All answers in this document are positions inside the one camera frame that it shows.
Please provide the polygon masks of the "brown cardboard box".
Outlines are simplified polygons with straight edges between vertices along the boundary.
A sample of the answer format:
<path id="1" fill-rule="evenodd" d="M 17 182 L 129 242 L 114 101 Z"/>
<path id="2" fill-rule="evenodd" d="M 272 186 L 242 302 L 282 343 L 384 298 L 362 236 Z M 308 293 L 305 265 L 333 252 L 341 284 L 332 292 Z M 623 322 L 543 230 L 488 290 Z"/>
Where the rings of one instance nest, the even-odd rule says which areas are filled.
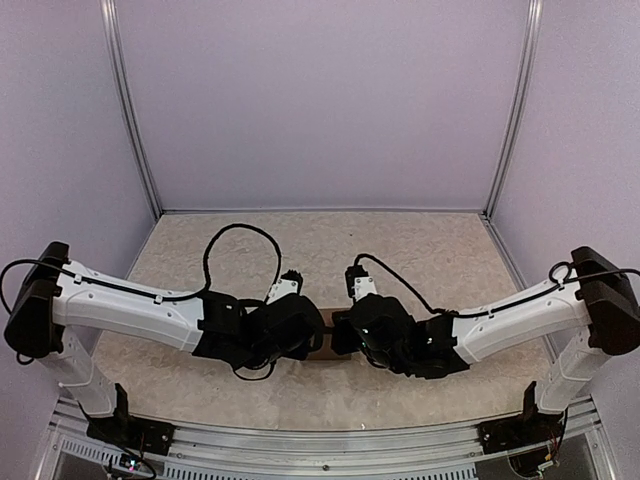
<path id="1" fill-rule="evenodd" d="M 334 326 L 332 315 L 335 312 L 342 311 L 342 308 L 321 308 L 320 313 L 325 323 L 326 331 L 323 336 L 323 344 L 321 348 L 315 352 L 311 352 L 307 361 L 314 362 L 338 362 L 338 361 L 350 361 L 352 359 L 351 354 L 339 355 L 331 348 L 332 333 L 331 330 Z"/>

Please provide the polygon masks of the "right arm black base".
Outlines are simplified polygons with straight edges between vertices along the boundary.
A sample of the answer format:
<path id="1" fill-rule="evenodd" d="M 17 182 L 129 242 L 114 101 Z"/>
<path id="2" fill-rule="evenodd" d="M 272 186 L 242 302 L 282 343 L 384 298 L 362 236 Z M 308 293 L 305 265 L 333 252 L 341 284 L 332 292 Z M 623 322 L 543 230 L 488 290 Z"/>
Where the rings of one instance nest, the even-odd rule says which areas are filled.
<path id="1" fill-rule="evenodd" d="M 518 449 L 561 436 L 564 414 L 544 414 L 539 411 L 535 400 L 536 385 L 537 382 L 533 381 L 526 388 L 519 414 L 477 425 L 484 454 Z"/>

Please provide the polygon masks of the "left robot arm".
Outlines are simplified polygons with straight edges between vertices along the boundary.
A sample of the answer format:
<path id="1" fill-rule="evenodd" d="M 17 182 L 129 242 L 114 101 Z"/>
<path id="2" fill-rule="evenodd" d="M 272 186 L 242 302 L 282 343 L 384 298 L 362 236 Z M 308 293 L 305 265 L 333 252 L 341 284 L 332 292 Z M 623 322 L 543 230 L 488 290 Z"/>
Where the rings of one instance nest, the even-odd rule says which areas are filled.
<path id="1" fill-rule="evenodd" d="M 233 371 L 273 368 L 281 358 L 304 360 L 323 344 L 325 323 L 288 271 L 266 299 L 237 299 L 205 289 L 174 296 L 105 276 L 52 242 L 22 281 L 4 339 L 17 354 L 45 365 L 88 418 L 115 442 L 140 434 L 123 387 L 106 378 L 73 332 L 93 327 L 154 341 L 195 357 L 225 362 Z"/>

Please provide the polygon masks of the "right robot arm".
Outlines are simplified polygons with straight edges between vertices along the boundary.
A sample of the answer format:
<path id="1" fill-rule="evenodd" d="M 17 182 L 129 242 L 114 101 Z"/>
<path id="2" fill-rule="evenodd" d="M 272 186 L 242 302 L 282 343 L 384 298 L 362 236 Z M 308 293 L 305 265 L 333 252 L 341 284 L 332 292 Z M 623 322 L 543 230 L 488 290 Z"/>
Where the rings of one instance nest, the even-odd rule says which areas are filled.
<path id="1" fill-rule="evenodd" d="M 372 276 L 354 263 L 345 273 L 353 305 L 334 313 L 331 348 L 338 355 L 360 352 L 376 368 L 430 380 L 572 330 L 574 337 L 543 379 L 530 385 L 523 412 L 511 423 L 512 436 L 531 444 L 608 360 L 638 349 L 639 302 L 630 281 L 638 273 L 583 246 L 526 290 L 466 310 L 429 307 L 430 318 L 417 321 L 397 298 L 380 295 Z"/>

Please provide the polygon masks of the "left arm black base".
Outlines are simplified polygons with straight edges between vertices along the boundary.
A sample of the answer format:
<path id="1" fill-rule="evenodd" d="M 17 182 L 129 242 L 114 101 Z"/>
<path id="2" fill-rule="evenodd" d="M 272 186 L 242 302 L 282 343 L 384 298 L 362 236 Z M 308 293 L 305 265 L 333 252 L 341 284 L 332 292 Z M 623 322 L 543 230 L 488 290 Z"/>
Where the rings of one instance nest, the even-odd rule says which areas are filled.
<path id="1" fill-rule="evenodd" d="M 167 456 L 176 426 L 131 415 L 126 391 L 119 383 L 114 388 L 116 404 L 110 415 L 96 417 L 83 412 L 89 424 L 87 435 L 117 447 Z"/>

